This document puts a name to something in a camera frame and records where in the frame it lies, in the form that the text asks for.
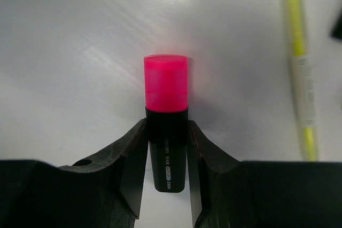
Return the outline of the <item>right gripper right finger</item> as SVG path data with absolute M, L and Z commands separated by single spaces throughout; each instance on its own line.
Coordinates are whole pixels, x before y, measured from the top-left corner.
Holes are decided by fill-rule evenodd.
M 188 123 L 194 227 L 341 227 L 341 163 L 238 161 Z

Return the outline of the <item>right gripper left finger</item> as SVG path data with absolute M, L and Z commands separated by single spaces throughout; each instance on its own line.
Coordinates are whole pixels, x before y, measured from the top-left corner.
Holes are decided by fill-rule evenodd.
M 1 161 L 1 227 L 133 227 L 147 158 L 146 121 L 71 166 Z

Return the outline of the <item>pink cap highlighter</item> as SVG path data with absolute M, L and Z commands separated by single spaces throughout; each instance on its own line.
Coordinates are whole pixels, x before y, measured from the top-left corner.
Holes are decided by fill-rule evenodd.
M 188 58 L 144 57 L 145 109 L 154 186 L 179 193 L 185 187 L 188 129 Z

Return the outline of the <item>yellow pen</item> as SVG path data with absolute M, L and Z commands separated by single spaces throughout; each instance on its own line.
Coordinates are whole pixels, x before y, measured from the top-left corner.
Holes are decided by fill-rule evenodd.
M 303 0 L 283 0 L 294 111 L 302 158 L 318 160 L 314 80 L 309 57 Z

